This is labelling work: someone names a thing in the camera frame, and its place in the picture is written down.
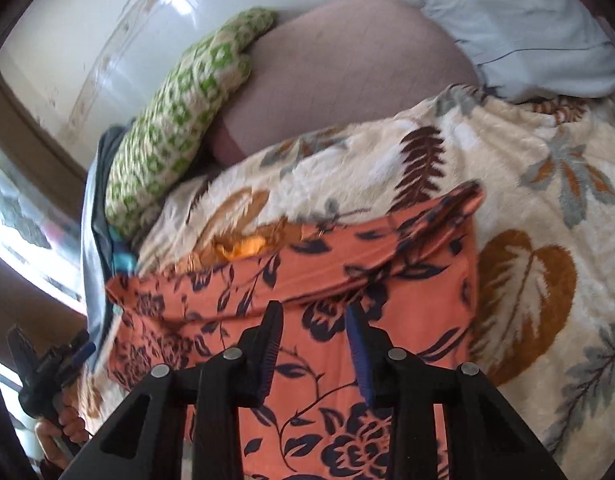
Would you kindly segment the person's left hand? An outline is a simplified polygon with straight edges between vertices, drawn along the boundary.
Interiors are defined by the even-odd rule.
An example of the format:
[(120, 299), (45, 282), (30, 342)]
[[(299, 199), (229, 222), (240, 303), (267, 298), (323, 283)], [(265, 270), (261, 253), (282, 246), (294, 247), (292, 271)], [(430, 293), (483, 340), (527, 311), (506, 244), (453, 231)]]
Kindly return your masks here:
[(91, 437), (79, 412), (67, 401), (64, 402), (64, 408), (59, 412), (56, 424), (42, 418), (36, 424), (34, 432), (46, 460), (60, 469), (66, 469), (71, 460), (59, 447), (58, 442), (66, 437), (72, 443), (84, 444)]

